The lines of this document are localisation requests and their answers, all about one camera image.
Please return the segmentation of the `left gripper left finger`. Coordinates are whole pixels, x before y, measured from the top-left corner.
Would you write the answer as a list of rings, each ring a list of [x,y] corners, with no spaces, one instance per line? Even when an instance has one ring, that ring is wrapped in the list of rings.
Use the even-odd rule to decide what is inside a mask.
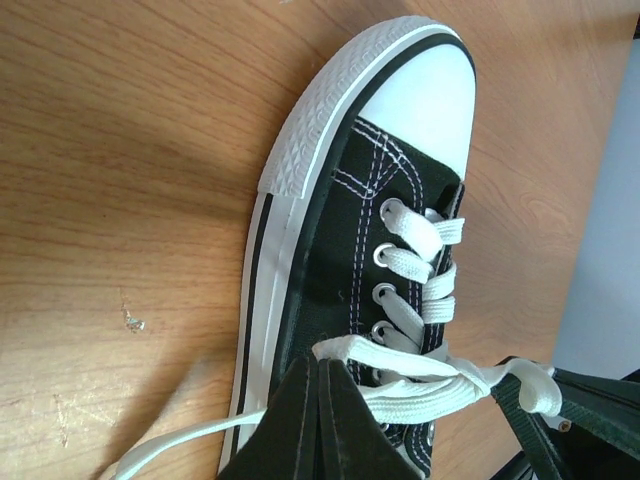
[[[295,360],[246,444],[220,479],[313,479],[318,423],[318,364]]]

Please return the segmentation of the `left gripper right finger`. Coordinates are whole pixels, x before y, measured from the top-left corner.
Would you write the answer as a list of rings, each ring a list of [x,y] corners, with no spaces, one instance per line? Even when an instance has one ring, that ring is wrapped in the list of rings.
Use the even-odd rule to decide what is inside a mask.
[[[344,364],[322,360],[318,367],[317,477],[417,479],[373,418]]]

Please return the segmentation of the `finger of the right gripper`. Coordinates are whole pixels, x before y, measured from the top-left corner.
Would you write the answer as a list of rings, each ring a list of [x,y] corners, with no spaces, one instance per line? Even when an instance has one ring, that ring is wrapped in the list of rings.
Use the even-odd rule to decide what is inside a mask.
[[[552,441],[551,429],[540,414],[530,414],[520,405],[521,382],[508,375],[491,394],[521,445],[521,452],[507,462],[491,480],[567,479],[568,467]]]
[[[556,369],[559,416],[618,450],[639,449],[639,371],[622,380]]]

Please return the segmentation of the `white shoelace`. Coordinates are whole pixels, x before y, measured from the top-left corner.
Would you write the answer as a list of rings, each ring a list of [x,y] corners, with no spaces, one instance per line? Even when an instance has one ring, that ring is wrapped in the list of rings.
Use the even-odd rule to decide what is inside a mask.
[[[412,425],[442,418],[487,397],[507,375],[521,382],[519,404],[525,412],[558,415],[562,394],[549,365],[516,358],[502,366],[479,368],[450,356],[446,346],[419,352],[425,328],[453,318],[457,268],[450,265],[438,274],[432,263],[444,247],[460,242],[464,221],[444,219],[432,209],[417,213],[397,198],[382,203],[380,217],[407,246],[383,243],[374,250],[374,262],[420,283],[422,310],[416,312],[393,285],[380,283],[372,298],[382,306],[386,320],[375,324],[368,337],[352,334],[320,341],[313,354],[319,359],[355,361],[380,375],[380,385],[359,390],[380,423]]]

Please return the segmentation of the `black white canvas sneaker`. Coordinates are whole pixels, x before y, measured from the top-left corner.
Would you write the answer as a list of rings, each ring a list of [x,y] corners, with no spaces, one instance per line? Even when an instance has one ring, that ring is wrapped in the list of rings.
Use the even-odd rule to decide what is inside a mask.
[[[230,411],[346,335],[445,352],[476,73],[449,26],[373,25],[318,72],[262,172],[248,230]]]

